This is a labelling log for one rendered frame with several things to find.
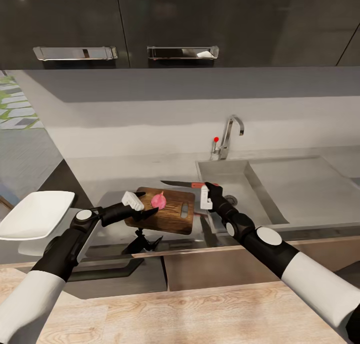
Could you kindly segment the bowl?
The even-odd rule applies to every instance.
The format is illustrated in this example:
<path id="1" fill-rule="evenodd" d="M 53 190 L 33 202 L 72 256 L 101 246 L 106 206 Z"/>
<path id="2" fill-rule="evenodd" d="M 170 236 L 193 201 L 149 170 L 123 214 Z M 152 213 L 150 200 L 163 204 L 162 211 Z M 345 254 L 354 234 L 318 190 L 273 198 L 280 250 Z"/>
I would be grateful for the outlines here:
<path id="1" fill-rule="evenodd" d="M 32 192 L 0 223 L 2 240 L 49 237 L 60 225 L 74 200 L 68 191 Z"/>

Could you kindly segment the cutting board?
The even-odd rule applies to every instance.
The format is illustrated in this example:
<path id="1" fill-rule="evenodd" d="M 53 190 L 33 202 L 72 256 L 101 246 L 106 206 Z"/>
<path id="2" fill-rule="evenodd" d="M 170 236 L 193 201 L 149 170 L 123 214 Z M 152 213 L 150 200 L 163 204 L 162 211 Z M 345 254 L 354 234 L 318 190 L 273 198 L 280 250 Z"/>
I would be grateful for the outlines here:
<path id="1" fill-rule="evenodd" d="M 157 189 L 149 187 L 140 187 L 136 192 L 145 192 L 145 195 L 139 197 L 144 204 L 144 211 L 153 209 L 151 205 L 152 197 L 163 192 L 166 199 L 166 206 L 162 210 L 158 209 L 156 213 L 146 220 L 136 222 L 133 217 L 124 219 L 126 224 L 143 226 L 149 228 L 170 230 L 176 232 L 190 233 L 193 228 L 195 194 L 191 192 L 174 191 L 166 189 Z M 188 215 L 186 218 L 181 217 L 183 204 L 188 204 Z"/>

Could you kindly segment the vidalia onion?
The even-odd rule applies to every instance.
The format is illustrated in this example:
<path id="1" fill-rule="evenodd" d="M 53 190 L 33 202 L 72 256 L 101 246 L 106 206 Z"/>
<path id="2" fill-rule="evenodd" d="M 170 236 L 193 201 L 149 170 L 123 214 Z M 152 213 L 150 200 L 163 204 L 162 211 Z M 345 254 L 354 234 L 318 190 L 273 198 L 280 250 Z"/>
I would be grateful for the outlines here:
<path id="1" fill-rule="evenodd" d="M 154 197 L 152 197 L 151 205 L 153 208 L 159 208 L 162 210 L 166 206 L 166 199 L 163 196 L 163 192 L 161 194 L 157 194 Z"/>

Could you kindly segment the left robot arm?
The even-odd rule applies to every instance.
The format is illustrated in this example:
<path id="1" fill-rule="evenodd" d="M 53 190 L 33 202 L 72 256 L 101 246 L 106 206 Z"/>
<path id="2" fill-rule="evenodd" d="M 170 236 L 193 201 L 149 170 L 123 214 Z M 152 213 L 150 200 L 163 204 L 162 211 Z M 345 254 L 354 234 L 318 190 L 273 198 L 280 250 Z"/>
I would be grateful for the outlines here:
<path id="1" fill-rule="evenodd" d="M 41 258 L 14 291 L 0 304 L 0 343 L 36 344 L 72 269 L 78 266 L 101 226 L 129 217 L 138 222 L 158 211 L 144 211 L 139 197 L 145 192 L 126 192 L 120 203 L 79 211 L 70 227 L 53 238 Z M 95 214 L 94 212 L 97 212 Z"/>

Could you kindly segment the parer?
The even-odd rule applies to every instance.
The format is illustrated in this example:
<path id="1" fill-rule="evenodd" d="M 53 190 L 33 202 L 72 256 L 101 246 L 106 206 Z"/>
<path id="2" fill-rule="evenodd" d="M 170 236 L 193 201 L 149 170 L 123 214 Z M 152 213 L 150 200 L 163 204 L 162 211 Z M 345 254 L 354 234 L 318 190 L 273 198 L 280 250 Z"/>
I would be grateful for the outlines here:
<path id="1" fill-rule="evenodd" d="M 180 181 L 162 181 L 163 183 L 171 186 L 181 186 L 181 187 L 190 187 L 190 188 L 199 188 L 202 189 L 205 183 L 200 182 L 180 182 Z"/>

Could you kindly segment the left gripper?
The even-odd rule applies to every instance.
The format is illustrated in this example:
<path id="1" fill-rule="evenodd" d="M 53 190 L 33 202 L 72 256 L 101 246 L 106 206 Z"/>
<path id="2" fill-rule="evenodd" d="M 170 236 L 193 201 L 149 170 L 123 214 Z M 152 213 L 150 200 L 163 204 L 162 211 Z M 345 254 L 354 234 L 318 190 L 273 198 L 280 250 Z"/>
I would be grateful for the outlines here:
<path id="1" fill-rule="evenodd" d="M 137 197 L 141 197 L 143 195 L 145 195 L 146 193 L 145 192 L 134 192 L 134 194 L 137 196 Z M 154 208 L 154 209 L 150 209 L 150 210 L 147 210 L 147 211 L 144 211 L 142 214 L 141 214 L 141 211 L 137 211 L 135 209 L 133 209 L 130 205 L 124 205 L 122 202 L 120 203 L 117 203 L 117 204 L 114 204 L 113 205 L 113 208 L 115 210 L 115 214 L 116 214 L 116 222 L 119 222 L 121 220 L 124 220 L 126 218 L 129 218 L 129 217 L 133 217 L 133 219 L 138 222 L 140 220 L 146 220 L 148 219 L 150 216 L 152 216 L 154 213 L 156 213 L 158 211 L 158 207 L 157 208 Z"/>

